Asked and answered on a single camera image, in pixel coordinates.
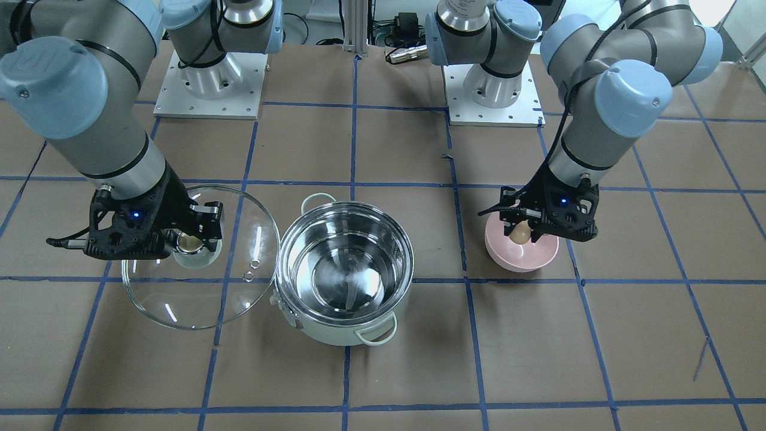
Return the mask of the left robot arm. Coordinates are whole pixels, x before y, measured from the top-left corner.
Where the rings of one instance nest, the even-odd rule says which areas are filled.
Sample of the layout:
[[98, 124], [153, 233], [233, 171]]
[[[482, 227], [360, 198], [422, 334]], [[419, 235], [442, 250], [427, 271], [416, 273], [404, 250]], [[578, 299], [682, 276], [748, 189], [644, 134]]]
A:
[[463, 91], [489, 109], [511, 106], [537, 38], [564, 114], [545, 160], [520, 190], [501, 189], [497, 213], [518, 244], [555, 235], [576, 242], [597, 236], [599, 182], [648, 133], [672, 100], [673, 87], [703, 81], [723, 42], [695, 21], [687, 1], [621, 1], [606, 30], [583, 14], [561, 17], [542, 32], [542, 17], [524, 1], [441, 1], [425, 19], [435, 65], [470, 65]]

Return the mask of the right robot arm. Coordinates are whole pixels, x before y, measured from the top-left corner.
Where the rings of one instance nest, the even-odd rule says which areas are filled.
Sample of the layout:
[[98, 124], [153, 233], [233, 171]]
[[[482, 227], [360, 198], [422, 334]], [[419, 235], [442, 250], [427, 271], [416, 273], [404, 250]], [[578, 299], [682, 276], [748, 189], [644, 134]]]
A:
[[88, 226], [52, 247], [188, 268], [221, 253], [224, 205], [189, 196], [132, 114], [164, 34], [195, 96], [226, 93], [232, 53], [281, 49], [282, 2], [2, 2], [2, 97], [95, 187]]

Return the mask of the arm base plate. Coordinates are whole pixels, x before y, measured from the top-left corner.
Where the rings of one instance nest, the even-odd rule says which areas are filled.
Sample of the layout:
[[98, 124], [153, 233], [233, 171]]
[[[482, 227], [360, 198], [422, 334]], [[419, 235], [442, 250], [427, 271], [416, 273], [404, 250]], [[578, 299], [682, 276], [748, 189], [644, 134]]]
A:
[[267, 54], [227, 53], [218, 65], [181, 69], [172, 54], [156, 99], [161, 118], [257, 120]]
[[443, 66], [449, 122], [458, 126], [543, 126], [545, 118], [529, 63], [520, 75], [495, 77], [480, 65]]

